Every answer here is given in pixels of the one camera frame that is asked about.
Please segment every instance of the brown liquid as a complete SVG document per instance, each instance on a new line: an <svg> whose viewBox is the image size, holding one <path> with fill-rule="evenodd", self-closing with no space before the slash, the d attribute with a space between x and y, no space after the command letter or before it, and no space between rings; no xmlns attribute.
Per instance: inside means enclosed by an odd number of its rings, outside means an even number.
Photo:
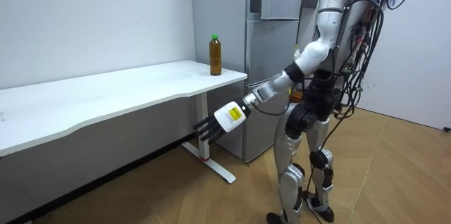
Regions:
<svg viewBox="0 0 451 224"><path fill-rule="evenodd" d="M210 41L210 74L221 75L221 43L217 39Z"/></svg>

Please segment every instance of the white desk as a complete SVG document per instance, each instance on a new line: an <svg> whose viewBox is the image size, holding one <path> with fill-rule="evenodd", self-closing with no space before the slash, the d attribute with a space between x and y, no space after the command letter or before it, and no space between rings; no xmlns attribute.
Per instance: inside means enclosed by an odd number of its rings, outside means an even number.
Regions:
<svg viewBox="0 0 451 224"><path fill-rule="evenodd" d="M207 91L247 77L226 69L220 76L210 76L209 68L194 61L178 61L0 90L0 156L179 97L196 95L197 115L202 119L208 114ZM206 142L199 143L199 151L189 143L183 146L228 182L235 180L209 159Z"/></svg>

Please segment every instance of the white wall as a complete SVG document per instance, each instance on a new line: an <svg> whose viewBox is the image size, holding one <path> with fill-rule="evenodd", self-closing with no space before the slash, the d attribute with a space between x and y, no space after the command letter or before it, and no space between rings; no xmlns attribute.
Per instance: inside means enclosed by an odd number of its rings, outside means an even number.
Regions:
<svg viewBox="0 0 451 224"><path fill-rule="evenodd" d="M192 0L0 0L0 89L182 59Z"/></svg>
<svg viewBox="0 0 451 224"><path fill-rule="evenodd" d="M359 107L439 129L451 126L449 1L406 0L385 11Z"/></svg>
<svg viewBox="0 0 451 224"><path fill-rule="evenodd" d="M195 60L192 0L0 0L0 89L183 59ZM185 136L196 120L193 101L3 157L0 223Z"/></svg>

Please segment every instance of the desk leg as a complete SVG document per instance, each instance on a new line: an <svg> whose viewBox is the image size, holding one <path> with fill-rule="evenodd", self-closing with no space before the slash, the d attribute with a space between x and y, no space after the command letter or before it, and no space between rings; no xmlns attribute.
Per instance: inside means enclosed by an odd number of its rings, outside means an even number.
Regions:
<svg viewBox="0 0 451 224"><path fill-rule="evenodd" d="M208 106L206 102L206 92L198 94L196 96L196 109L197 109L197 119L200 121L206 118L209 114ZM225 181L228 183L234 182L237 178L232 175L232 173L228 172L221 165L217 164L217 162L210 159L210 146L208 142L202 142L199 140L199 149L195 148L189 142L185 142L182 144L188 151L190 151L195 156L199 157L208 167L212 168L216 171Z"/></svg>

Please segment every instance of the refrigerator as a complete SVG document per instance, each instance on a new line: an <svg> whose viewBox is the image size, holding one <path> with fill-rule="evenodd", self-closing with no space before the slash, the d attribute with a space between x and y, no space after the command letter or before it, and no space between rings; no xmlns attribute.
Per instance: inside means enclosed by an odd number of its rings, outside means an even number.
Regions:
<svg viewBox="0 0 451 224"><path fill-rule="evenodd" d="M211 34L217 34L222 67L247 74L244 82L208 93L209 111L213 113L293 62L302 6L315 7L316 0L192 0L192 5L197 61L209 63L209 41ZM288 92L279 94L260 109L280 113L288 98ZM254 111L218 144L251 161L272 146L278 119Z"/></svg>

